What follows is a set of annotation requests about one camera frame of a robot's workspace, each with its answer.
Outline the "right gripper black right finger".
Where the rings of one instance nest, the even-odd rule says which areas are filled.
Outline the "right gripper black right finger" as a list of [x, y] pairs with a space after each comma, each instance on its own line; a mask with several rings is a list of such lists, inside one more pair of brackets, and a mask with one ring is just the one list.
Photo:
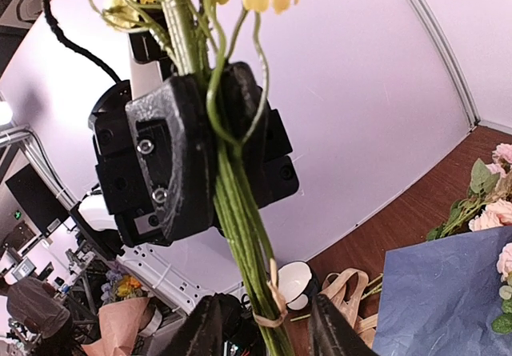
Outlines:
[[308, 331], [309, 355], [377, 356], [324, 294], [312, 301]]

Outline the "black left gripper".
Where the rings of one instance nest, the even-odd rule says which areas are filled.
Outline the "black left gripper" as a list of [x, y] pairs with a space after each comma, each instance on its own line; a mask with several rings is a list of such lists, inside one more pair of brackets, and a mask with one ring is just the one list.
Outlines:
[[[222, 79], [221, 100], [231, 131], [249, 128], [261, 97], [253, 79]], [[173, 76], [132, 101], [130, 81], [112, 86], [89, 116], [96, 172], [123, 243], [170, 245], [220, 230], [213, 205], [214, 136], [203, 91], [193, 75]], [[243, 165], [258, 208], [298, 191], [293, 148], [278, 110], [265, 105]]]

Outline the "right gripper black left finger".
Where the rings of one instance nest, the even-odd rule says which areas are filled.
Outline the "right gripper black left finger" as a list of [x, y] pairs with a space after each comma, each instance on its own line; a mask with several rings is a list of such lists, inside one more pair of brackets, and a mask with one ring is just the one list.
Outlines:
[[204, 296], [162, 351], [163, 356], [220, 355], [224, 332], [232, 334], [240, 301], [231, 294]]

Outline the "yellow fake flower bunch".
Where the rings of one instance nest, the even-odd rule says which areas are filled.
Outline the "yellow fake flower bunch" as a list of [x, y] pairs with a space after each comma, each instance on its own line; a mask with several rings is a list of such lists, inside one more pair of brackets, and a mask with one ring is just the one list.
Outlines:
[[[227, 107], [221, 100], [222, 79], [254, 79], [248, 69], [230, 62], [236, 37], [227, 37], [216, 15], [229, 0], [111, 0], [98, 12], [111, 28], [147, 31], [175, 64], [177, 76], [195, 76], [204, 93], [206, 115], [215, 137], [216, 164], [213, 203], [221, 228], [241, 272], [253, 307], [254, 319], [272, 355], [291, 355], [293, 347], [284, 328], [286, 306], [278, 292], [274, 251], [257, 210], [245, 169], [243, 147], [256, 130], [267, 105], [267, 86], [251, 124], [237, 138], [231, 131]], [[242, 0], [244, 13], [260, 17], [268, 9], [287, 10], [299, 0]]]

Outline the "blue wrapping paper sheet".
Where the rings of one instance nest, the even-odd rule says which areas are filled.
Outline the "blue wrapping paper sheet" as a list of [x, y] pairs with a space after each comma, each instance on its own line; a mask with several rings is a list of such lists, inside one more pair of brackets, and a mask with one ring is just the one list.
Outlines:
[[498, 227], [386, 253], [373, 349], [379, 355], [509, 355], [493, 332], [502, 312], [498, 256], [511, 228]]

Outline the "pink fake rose stem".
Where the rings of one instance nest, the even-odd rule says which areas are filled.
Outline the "pink fake rose stem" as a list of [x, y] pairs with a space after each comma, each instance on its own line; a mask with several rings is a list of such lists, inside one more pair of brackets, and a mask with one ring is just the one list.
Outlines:
[[501, 285], [498, 295], [502, 300], [499, 316], [492, 322], [492, 330], [497, 334], [511, 333], [511, 243], [502, 248], [496, 263], [497, 272], [500, 276]]

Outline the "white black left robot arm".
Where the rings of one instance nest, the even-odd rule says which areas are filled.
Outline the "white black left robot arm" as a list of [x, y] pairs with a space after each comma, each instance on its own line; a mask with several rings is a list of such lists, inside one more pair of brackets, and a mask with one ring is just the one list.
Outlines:
[[[98, 11], [126, 32], [137, 60], [171, 73], [139, 98], [107, 94], [90, 116], [106, 208], [127, 246], [168, 246], [211, 227], [226, 237], [256, 321], [286, 316], [274, 251], [259, 210], [291, 196], [298, 178], [269, 81], [232, 62], [217, 8], [229, 0], [109, 0]], [[299, 0], [242, 0], [238, 24]]]

